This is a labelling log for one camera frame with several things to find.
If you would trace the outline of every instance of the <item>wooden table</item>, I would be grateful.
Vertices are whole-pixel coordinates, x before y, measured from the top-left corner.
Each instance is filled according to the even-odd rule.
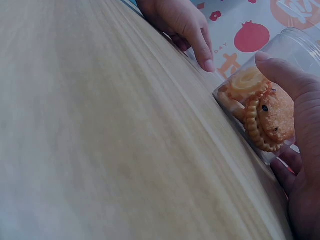
[[[291,239],[220,84],[118,0],[0,2],[0,239]]]

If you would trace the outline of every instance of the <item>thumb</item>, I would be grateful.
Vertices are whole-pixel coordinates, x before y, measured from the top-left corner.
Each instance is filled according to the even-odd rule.
[[[293,101],[306,93],[320,91],[317,77],[305,73],[285,60],[258,52],[255,55],[255,64],[267,79],[282,87]]]

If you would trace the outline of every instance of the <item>red flower print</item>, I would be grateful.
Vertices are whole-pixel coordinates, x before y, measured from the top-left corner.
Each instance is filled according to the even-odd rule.
[[[211,16],[210,16],[210,20],[212,20],[213,22],[217,21],[218,18],[221,17],[221,12],[220,11],[214,11]]]
[[[205,8],[205,3],[200,3],[198,4],[197,8],[200,10],[200,9],[204,9]]]

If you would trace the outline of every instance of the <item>plastic container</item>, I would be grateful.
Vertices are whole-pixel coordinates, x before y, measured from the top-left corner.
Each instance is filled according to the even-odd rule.
[[[286,28],[261,51],[320,76],[319,45],[301,30]],[[255,56],[219,86],[213,96],[267,165],[294,144],[293,101],[260,73]]]

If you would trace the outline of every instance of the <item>cookie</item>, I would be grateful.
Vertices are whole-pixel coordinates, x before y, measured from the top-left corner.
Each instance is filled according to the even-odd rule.
[[[252,96],[264,94],[271,88],[271,82],[265,78],[257,67],[249,67],[230,78],[227,94],[230,98],[244,102]]]
[[[294,101],[280,86],[272,84],[272,91],[261,97],[257,112],[263,131],[272,141],[281,144],[294,137]]]
[[[244,114],[244,128],[252,142],[262,151],[277,152],[282,144],[274,142],[265,133],[258,115],[260,98],[254,96],[246,103]]]
[[[245,107],[240,102],[229,98],[227,93],[224,91],[219,91],[217,95],[222,105],[227,108],[236,119],[243,123],[245,117]]]

